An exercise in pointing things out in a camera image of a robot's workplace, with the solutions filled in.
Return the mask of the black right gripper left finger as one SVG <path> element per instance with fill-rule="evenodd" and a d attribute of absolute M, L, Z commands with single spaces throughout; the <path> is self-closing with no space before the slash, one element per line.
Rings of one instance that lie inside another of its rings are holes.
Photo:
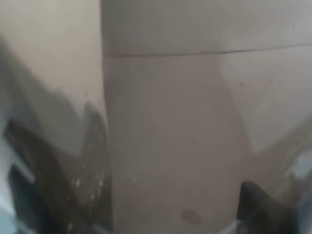
<path fill-rule="evenodd" d="M 4 141 L 17 162 L 6 182 L 19 234 L 113 233 L 112 177 L 105 125 L 91 114 L 73 156 L 3 113 Z"/>

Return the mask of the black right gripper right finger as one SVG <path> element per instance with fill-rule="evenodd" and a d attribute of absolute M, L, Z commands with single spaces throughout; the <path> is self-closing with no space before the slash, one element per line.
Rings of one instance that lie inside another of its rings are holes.
<path fill-rule="evenodd" d="M 312 153 L 302 153 L 286 171 L 292 184 L 279 202 L 257 184 L 241 184 L 236 215 L 238 234 L 310 234 L 312 232 Z"/>

